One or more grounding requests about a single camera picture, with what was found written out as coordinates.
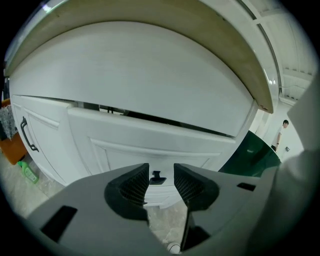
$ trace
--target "green plastic bottle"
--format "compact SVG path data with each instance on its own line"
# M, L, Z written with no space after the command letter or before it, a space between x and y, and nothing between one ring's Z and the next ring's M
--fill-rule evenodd
M24 161L19 161L18 165L22 167L22 173L24 176L26 176L32 183L36 184L39 180L39 177L32 171L30 166L24 162Z

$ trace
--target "person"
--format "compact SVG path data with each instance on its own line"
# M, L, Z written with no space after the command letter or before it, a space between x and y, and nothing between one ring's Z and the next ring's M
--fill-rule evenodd
M284 129L286 129L288 127L288 125L289 125L289 121L288 120L284 120L282 126L278 129L278 131L277 131L277 133L276 133L276 135L275 135L275 137L273 139L273 142L271 144L271 148L275 152L277 152L282 133L283 133Z

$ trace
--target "gray cloth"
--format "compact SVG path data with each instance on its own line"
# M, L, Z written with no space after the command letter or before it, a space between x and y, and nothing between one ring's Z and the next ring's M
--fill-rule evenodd
M0 108L0 123L5 135L11 140L17 132L11 105Z

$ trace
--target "tiled floor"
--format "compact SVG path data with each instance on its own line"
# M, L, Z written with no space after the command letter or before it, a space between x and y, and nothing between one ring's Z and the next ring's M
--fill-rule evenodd
M11 165L0 153L1 187L13 211L26 218L35 208L61 191L64 186L48 179L30 156L26 156L24 161L39 175L39 181L36 184L23 176L19 165ZM187 218L185 203L181 200L165 209L157 206L145 209L148 212L150 229L159 241L164 246L172 242L180 244Z

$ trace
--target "green panel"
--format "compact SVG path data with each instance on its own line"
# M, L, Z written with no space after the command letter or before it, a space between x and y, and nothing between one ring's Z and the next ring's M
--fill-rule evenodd
M263 171L281 163L277 154L253 132L248 131L234 154L219 170L227 174L261 177Z

